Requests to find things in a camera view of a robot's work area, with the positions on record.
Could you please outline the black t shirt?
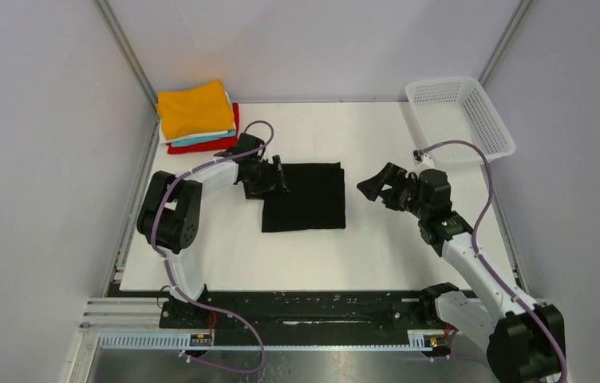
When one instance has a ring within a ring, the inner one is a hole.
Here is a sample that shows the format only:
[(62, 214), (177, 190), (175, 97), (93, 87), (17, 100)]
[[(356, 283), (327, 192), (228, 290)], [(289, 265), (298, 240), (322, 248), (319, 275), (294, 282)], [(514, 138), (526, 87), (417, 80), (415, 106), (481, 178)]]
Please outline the black t shirt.
[(282, 166), (289, 191), (264, 198), (263, 233), (346, 228), (345, 170), (337, 163)]

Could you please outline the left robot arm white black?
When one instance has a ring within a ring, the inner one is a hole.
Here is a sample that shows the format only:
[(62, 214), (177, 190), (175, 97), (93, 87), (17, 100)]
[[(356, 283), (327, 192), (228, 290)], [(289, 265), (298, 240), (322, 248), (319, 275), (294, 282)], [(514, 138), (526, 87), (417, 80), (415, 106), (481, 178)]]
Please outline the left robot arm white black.
[(155, 172), (137, 216), (136, 229), (158, 253), (170, 295), (181, 301), (179, 318), (191, 328), (204, 325), (209, 307), (207, 284), (192, 247), (199, 234), (203, 200), (221, 188), (241, 184), (247, 199), (289, 192), (280, 156), (265, 158), (267, 143), (244, 133), (236, 146), (180, 174)]

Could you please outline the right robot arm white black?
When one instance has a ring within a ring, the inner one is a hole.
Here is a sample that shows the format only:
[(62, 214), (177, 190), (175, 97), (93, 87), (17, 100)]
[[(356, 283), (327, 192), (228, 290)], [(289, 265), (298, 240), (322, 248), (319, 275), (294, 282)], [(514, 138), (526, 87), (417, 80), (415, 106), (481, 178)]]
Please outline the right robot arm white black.
[(424, 325), (438, 329), (445, 323), (459, 330), (485, 352), (501, 382), (551, 376), (566, 380), (562, 313), (507, 283), (491, 266), (476, 230), (452, 208), (445, 172), (425, 169), (415, 174), (388, 163), (358, 183), (357, 190), (370, 201), (381, 200), (390, 210), (415, 216), (424, 242), (460, 273), (478, 298), (467, 300), (450, 283), (430, 286), (419, 308)]

